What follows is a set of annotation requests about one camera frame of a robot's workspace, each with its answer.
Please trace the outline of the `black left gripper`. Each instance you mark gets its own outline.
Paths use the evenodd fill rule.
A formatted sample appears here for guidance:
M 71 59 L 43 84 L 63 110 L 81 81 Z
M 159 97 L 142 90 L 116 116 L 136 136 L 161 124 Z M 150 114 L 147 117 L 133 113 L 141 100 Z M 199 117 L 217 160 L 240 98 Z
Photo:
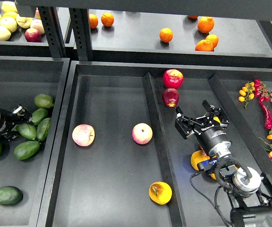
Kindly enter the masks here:
M 12 112 L 0 110 L 0 143 L 13 140 L 17 134 L 12 130 L 15 124 L 32 123 L 32 114 L 18 105 Z

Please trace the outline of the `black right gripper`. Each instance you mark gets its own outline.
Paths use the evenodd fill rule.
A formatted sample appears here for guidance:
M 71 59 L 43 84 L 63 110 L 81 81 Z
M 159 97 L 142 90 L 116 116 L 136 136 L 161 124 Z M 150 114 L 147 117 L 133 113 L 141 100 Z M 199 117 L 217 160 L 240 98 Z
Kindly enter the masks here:
M 228 115 L 221 107 L 216 108 L 214 105 L 210 105 L 207 100 L 202 101 L 202 106 L 206 110 L 206 114 L 198 119 L 187 117 L 177 106 L 175 128 L 185 140 L 195 134 L 202 149 L 210 157 L 222 157 L 225 154 L 230 154 L 231 140 L 228 139 L 223 129 L 230 123 Z M 213 119 L 214 116 L 217 116 L 221 123 L 216 122 Z

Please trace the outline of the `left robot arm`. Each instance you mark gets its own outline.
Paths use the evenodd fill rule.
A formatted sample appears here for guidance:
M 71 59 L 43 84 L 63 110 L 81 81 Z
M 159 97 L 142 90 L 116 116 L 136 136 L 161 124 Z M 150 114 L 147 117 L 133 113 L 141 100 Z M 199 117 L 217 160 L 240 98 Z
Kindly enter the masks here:
M 10 141 L 17 137 L 16 127 L 23 123 L 30 123 L 32 115 L 21 105 L 18 105 L 13 111 L 0 108 L 0 143 Z

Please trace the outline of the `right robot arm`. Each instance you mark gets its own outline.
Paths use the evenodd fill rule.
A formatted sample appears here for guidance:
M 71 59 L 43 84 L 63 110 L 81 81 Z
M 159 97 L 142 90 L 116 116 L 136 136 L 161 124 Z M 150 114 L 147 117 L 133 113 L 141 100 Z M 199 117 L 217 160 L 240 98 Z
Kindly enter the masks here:
M 197 138 L 203 160 L 193 165 L 197 172 L 190 176 L 193 179 L 200 174 L 214 174 L 219 184 L 214 200 L 209 201 L 227 227 L 272 227 L 272 197 L 261 191 L 266 179 L 251 167 L 240 163 L 230 152 L 231 141 L 225 128 L 229 120 L 222 108 L 202 102 L 206 114 L 191 118 L 176 107 L 175 128 L 183 139 L 191 135 Z M 231 205 L 230 220 L 226 220 L 218 205 L 219 190 L 223 189 Z

